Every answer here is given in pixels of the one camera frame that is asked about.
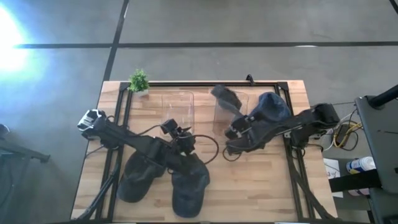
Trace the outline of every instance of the small succulent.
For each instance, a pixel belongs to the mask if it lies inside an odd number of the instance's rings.
[[[130,76],[129,90],[133,92],[144,91],[149,88],[147,74],[143,69],[136,69],[136,72]]]

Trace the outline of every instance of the potted plant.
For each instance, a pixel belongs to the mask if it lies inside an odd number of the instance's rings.
[[[143,69],[136,69],[136,72],[130,76],[129,90],[138,96],[148,95],[148,79]]]

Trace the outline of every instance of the wire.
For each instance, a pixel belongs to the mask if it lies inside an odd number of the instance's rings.
[[[356,109],[351,113],[351,115],[349,116],[348,125],[351,124],[351,119],[353,118],[353,115],[354,115],[355,111],[357,111],[357,110],[358,110],[358,109],[356,108]]]
[[[93,151],[87,153],[85,159],[86,159],[90,154],[92,154],[92,153],[94,153],[94,152],[96,152],[96,151],[98,151],[98,150],[100,150],[100,149],[102,149],[102,148],[104,148],[104,147],[105,147],[104,145],[101,145],[101,147],[99,147],[99,148],[97,148],[97,149],[95,149],[95,150],[93,150]]]
[[[211,159],[209,159],[209,161],[205,162],[205,165],[211,163],[214,159],[216,159],[216,157],[218,156],[218,153],[220,151],[220,147],[219,147],[217,141],[214,138],[212,138],[210,136],[207,136],[207,135],[204,135],[204,134],[194,134],[194,135],[191,135],[191,136],[184,136],[184,137],[180,137],[179,136],[178,138],[184,139],[184,138],[195,138],[195,137],[207,138],[207,139],[212,140],[216,144],[217,149],[216,149],[215,155]]]
[[[352,132],[356,132],[359,129],[363,129],[363,126],[361,125],[360,127],[356,128],[355,130],[352,130]]]
[[[166,128],[164,125],[157,124],[157,125],[155,125],[155,126],[152,126],[152,127],[148,128],[147,130],[145,130],[145,131],[143,131],[143,132],[140,132],[140,133],[138,133],[138,134],[135,134],[135,135],[138,135],[138,136],[143,135],[143,134],[147,133],[148,131],[150,131],[150,130],[152,130],[152,129],[154,129],[154,128],[157,128],[157,127],[164,127],[164,128]]]
[[[339,123],[337,124],[337,126],[340,126],[341,123],[345,122],[346,118],[352,117],[352,115],[353,115],[353,113],[355,111],[356,111],[356,109],[353,112],[351,112],[351,113],[347,114],[346,116],[344,116],[343,118],[341,118]],[[330,131],[332,132],[332,134],[331,134],[332,135],[332,141],[331,141],[330,146],[327,147],[324,151],[327,151],[327,150],[331,149],[331,147],[333,146],[334,128],[329,129],[324,135],[327,135]]]
[[[301,149],[301,150],[300,150],[300,153],[303,151],[302,157],[304,157],[304,156],[305,156],[305,149],[302,149],[302,148],[295,148],[293,151],[296,152],[296,154],[298,154],[298,153],[299,153],[299,149]]]
[[[340,149],[346,150],[346,151],[352,151],[352,150],[355,149],[355,147],[358,145],[358,142],[359,142],[359,136],[358,136],[358,134],[356,132],[353,132],[353,134],[355,134],[355,136],[356,136],[354,146],[351,149],[347,149],[347,148],[344,148],[343,146],[341,146]]]
[[[325,166],[330,167],[330,168],[332,168],[332,169],[337,170],[338,172],[340,172],[340,170],[338,170],[338,169],[336,169],[336,168],[334,168],[334,167],[332,167],[332,166],[329,166],[328,164],[325,164]]]
[[[273,132],[273,131],[275,131],[276,129],[282,128],[282,127],[285,127],[285,125],[278,125],[278,126],[274,127],[273,129],[266,131],[266,132],[260,137],[260,140],[258,140],[258,142],[256,142],[256,143],[252,144],[252,146],[250,146],[250,147],[237,147],[237,146],[233,146],[233,145],[227,145],[227,146],[228,146],[228,147],[232,147],[232,148],[234,148],[234,149],[240,149],[240,150],[243,150],[243,151],[244,151],[244,150],[251,150],[251,149],[254,149],[254,148],[257,147],[257,145],[259,145],[261,142],[264,141],[263,139],[264,139],[270,132]]]
[[[354,104],[355,102],[344,102],[344,103],[332,103],[332,105],[347,105],[347,104]]]
[[[226,157],[226,155],[225,155],[226,149],[227,149],[227,147],[225,147],[224,150],[223,150],[223,157],[224,157],[224,159],[225,159],[226,161],[234,162],[234,161],[237,161],[237,160],[242,156],[242,152],[241,152],[241,153],[239,153],[239,154],[234,154],[234,155],[238,155],[237,158],[235,158],[235,159],[228,159],[228,158]]]
[[[312,144],[312,143],[307,143],[307,146],[318,146],[321,148],[321,152],[323,152],[324,148],[323,146],[319,145],[319,144]]]
[[[110,122],[114,122],[114,116],[113,116],[113,115],[107,116],[106,119],[107,119],[108,121],[110,121]]]
[[[347,132],[345,133],[344,138],[343,138],[343,140],[341,140],[341,142],[339,143],[339,145],[337,145],[337,143],[336,143],[337,134],[335,133],[335,134],[333,135],[333,144],[335,145],[335,147],[341,148],[341,147],[343,146],[343,144],[345,144],[346,141],[348,140],[348,136],[353,132],[353,129],[356,128],[356,127],[358,127],[358,126],[360,126],[360,125],[362,125],[362,124],[361,124],[361,123],[358,123],[358,124],[355,124],[355,125],[351,126],[351,127],[349,128],[349,130],[347,130]]]

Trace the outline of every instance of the black fabric cover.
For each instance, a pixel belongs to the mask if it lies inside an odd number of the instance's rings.
[[[117,196],[125,202],[138,202],[144,198],[156,177],[161,177],[165,169],[145,160],[140,152],[134,152],[124,167]]]
[[[193,218],[200,213],[210,175],[196,154],[190,154],[187,159],[190,161],[189,174],[172,174],[173,210],[178,216]]]
[[[269,123],[282,121],[291,116],[285,101],[273,92],[259,96],[259,104],[251,111],[250,116],[260,111]]]

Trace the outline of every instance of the yellow cable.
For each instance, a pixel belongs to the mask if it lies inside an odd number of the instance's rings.
[[[349,130],[347,130],[346,134],[344,135],[343,140],[340,142],[339,145],[337,145],[337,143],[336,143],[337,134],[335,133],[335,134],[333,135],[333,144],[335,145],[335,147],[341,147],[341,146],[343,145],[343,143],[347,141],[347,136],[348,136],[348,134],[349,134],[355,127],[358,127],[358,126],[360,126],[360,125],[362,125],[362,123],[358,123],[358,124],[355,124],[355,125],[351,124],[351,125],[350,125],[351,127],[349,128]]]

